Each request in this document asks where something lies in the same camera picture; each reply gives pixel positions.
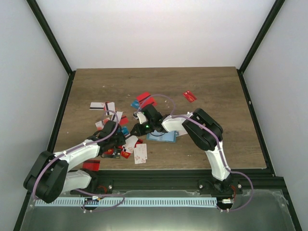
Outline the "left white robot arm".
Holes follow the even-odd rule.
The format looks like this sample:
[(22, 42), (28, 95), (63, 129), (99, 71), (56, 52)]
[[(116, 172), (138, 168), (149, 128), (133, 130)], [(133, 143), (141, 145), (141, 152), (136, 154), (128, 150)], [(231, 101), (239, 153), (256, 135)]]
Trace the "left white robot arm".
[(35, 200), (41, 199), (46, 203), (69, 191), (83, 190), (94, 194), (98, 190), (97, 175), (85, 168), (73, 168), (124, 144), (121, 126), (115, 121), (108, 121), (102, 130), (94, 132), (81, 144), (61, 152), (43, 151), (26, 176), (23, 187), (32, 193)]

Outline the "teal card holder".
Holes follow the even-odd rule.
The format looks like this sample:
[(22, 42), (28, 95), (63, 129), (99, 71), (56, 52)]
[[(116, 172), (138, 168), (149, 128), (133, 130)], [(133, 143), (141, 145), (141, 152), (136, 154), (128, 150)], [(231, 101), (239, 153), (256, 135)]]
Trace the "teal card holder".
[(175, 143), (176, 138), (188, 134), (186, 131), (171, 131), (167, 133), (154, 131), (146, 135), (146, 139), (150, 141), (161, 141)]

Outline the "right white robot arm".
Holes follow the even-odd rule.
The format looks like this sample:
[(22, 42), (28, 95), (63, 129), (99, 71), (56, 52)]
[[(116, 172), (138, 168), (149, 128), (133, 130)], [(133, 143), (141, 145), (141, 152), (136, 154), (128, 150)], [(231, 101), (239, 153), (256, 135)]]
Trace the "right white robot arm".
[(185, 115), (161, 115), (153, 105), (149, 104), (135, 112), (134, 116), (138, 119), (138, 123), (133, 126), (131, 135), (140, 137), (154, 131), (161, 133), (186, 131), (209, 160), (212, 176), (215, 179), (215, 191), (224, 194), (231, 188), (231, 170), (223, 151), (223, 128), (203, 109), (197, 108)]

